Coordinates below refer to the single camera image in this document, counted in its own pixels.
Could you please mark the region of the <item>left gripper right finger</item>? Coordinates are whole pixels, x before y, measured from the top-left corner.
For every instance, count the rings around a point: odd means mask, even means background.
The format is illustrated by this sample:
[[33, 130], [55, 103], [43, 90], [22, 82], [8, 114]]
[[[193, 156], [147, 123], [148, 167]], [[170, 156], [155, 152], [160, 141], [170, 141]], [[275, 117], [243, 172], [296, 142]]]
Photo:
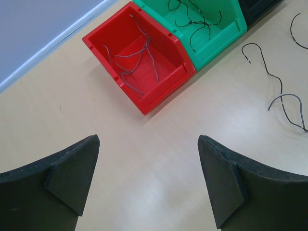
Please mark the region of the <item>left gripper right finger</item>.
[[205, 135], [198, 151], [218, 230], [307, 230], [307, 176], [269, 167]]

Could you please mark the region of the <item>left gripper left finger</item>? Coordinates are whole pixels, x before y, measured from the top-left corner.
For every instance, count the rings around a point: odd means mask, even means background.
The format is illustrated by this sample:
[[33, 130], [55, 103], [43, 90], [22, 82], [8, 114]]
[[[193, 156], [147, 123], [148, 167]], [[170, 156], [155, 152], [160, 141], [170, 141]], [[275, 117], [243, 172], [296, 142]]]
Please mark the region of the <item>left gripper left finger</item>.
[[98, 135], [0, 175], [2, 231], [73, 231], [83, 215], [100, 148]]

